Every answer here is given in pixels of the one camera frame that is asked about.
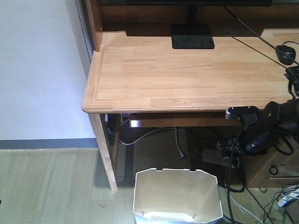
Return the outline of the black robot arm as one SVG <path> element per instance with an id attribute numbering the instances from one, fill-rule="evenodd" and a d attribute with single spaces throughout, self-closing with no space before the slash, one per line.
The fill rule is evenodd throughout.
<path id="1" fill-rule="evenodd" d="M 261 117 L 238 138 L 242 154 L 254 156 L 262 154 L 279 139 L 299 134 L 299 100 L 283 104 L 269 102 Z"/>

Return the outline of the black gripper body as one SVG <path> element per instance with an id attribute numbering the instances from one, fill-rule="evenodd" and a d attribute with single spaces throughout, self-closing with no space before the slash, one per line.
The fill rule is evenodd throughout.
<path id="1" fill-rule="evenodd" d="M 272 147 L 279 138 L 280 133 L 271 130 L 269 125 L 258 121 L 241 133 L 238 138 L 238 148 L 241 154 L 265 155 L 268 153 L 268 148 Z"/>

